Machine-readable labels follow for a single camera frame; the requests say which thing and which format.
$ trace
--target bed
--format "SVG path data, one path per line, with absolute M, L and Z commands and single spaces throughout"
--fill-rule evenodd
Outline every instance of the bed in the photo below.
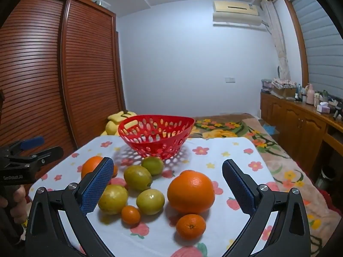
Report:
M 301 191 L 310 225 L 311 254 L 316 255 L 331 237 L 341 219 L 339 210 L 327 202 L 330 198 L 323 197 L 297 163 L 267 134 L 253 116 L 230 114 L 195 119 L 191 138 L 246 137 L 255 145 L 272 174 L 275 180 L 274 190 L 288 192 L 292 187 L 296 187 Z M 245 153 L 250 153 L 250 148 L 247 148 Z

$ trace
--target white tablecloth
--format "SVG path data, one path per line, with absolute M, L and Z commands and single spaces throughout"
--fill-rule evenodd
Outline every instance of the white tablecloth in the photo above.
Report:
M 117 136 L 100 136 L 80 148 L 39 179 L 30 189 L 33 199 L 37 188 L 64 189 L 71 182 L 81 180 L 82 164 L 94 155 L 110 157 L 118 165 L 119 172 L 114 182 L 123 184 L 123 171 L 129 165 L 139 164 L 141 157 Z M 122 225 L 120 215 L 103 215 L 98 207 L 87 214 L 87 218 L 116 257 L 219 257 L 225 253 L 239 235 L 249 216 L 242 213 L 234 196 L 222 176 L 222 163 L 232 158 L 239 168 L 250 174 L 257 184 L 274 182 L 255 146 L 246 138 L 215 138 L 204 140 L 189 138 L 179 153 L 167 160 L 161 176 L 154 177 L 152 188 L 162 191 L 166 198 L 163 212 L 153 216 L 142 216 L 141 224 L 135 228 Z M 210 211 L 203 214 L 206 231 L 195 241 L 186 242 L 178 237 L 175 221 L 178 214 L 168 205 L 167 188 L 175 176 L 183 170 L 195 170 L 206 174 L 215 187 L 216 199 Z M 130 191 L 129 205 L 136 206 L 137 193 Z M 79 242 L 74 235 L 66 215 L 60 211 L 66 233 L 77 249 Z M 276 213 L 272 213 L 254 252 L 264 247 Z

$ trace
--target gray blind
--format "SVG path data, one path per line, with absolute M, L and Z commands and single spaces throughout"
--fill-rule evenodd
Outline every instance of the gray blind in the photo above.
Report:
M 289 0 L 304 36 L 309 82 L 343 98 L 343 40 L 316 0 Z

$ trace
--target wall outlet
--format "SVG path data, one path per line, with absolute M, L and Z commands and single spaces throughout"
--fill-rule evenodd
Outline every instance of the wall outlet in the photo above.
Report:
M 235 83 L 236 79 L 234 77 L 225 77 L 226 83 Z

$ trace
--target blue textured gripper pad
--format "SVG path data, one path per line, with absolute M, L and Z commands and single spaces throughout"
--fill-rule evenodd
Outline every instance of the blue textured gripper pad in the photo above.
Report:
M 96 204 L 113 176 L 113 168 L 113 160 L 108 159 L 83 192 L 80 208 L 84 216 L 94 211 Z
M 252 216 L 256 211 L 255 198 L 243 179 L 227 160 L 223 163 L 223 176 L 242 212 Z
M 35 147 L 41 146 L 44 144 L 44 138 L 42 136 L 35 137 L 32 139 L 24 140 L 20 143 L 20 149 L 23 151 L 33 149 Z

